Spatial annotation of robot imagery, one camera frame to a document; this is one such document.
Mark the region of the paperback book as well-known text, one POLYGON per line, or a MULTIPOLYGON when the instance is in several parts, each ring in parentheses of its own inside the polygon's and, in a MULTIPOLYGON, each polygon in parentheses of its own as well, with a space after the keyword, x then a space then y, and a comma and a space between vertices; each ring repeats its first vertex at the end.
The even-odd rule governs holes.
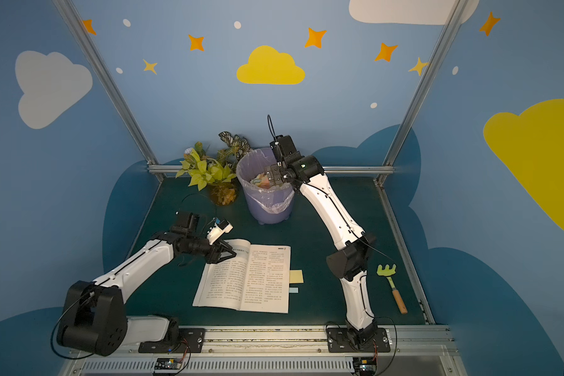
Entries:
POLYGON ((193 306, 288 313, 291 248, 229 240, 234 258, 207 264, 193 306))

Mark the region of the yellow sticky note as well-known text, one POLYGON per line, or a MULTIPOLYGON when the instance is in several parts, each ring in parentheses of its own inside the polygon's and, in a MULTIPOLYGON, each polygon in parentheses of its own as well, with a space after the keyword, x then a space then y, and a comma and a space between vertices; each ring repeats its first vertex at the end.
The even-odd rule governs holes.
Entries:
POLYGON ((303 272, 300 269, 291 270, 289 272, 289 284, 299 285, 304 283, 303 272))

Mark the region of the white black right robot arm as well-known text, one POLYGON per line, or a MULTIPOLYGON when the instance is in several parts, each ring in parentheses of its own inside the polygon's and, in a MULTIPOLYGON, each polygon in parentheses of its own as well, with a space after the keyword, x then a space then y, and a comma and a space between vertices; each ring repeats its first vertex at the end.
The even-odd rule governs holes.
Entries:
POLYGON ((291 136, 274 136, 270 148, 276 159, 269 169, 271 183, 291 184, 313 205, 332 237, 336 252, 327 257, 327 265, 342 284, 347 336, 353 346, 363 346, 378 329, 367 288, 368 258, 375 236, 357 224, 333 190, 321 163, 314 156, 301 155, 291 136))

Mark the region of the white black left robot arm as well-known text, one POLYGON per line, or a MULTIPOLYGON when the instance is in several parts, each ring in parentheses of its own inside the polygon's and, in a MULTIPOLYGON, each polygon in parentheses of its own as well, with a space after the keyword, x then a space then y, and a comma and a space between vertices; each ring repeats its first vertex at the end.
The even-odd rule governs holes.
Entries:
POLYGON ((129 316, 126 303, 153 274, 180 255, 199 255, 208 264, 236 257, 222 240, 232 224, 215 219, 205 236, 197 231, 200 216, 179 211, 169 230, 155 233, 135 255, 91 281, 67 291, 64 309, 50 335, 50 347, 79 350, 84 357, 108 357, 121 346, 137 344, 141 353, 188 351, 179 321, 170 316, 129 316))

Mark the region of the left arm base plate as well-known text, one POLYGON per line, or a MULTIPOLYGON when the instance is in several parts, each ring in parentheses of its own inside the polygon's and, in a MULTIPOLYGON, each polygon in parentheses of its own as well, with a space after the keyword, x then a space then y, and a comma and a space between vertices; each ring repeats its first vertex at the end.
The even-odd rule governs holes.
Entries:
POLYGON ((178 327, 168 332, 163 340, 157 342, 141 342, 139 353, 201 353, 205 343, 206 330, 200 327, 178 327))

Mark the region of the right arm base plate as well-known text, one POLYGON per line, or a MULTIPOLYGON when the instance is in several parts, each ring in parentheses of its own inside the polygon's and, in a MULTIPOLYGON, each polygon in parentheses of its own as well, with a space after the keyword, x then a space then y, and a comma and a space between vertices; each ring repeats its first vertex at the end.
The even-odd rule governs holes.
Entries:
POLYGON ((327 325, 324 329, 330 353, 390 353, 392 339, 380 327, 373 335, 360 338, 347 327, 327 325))

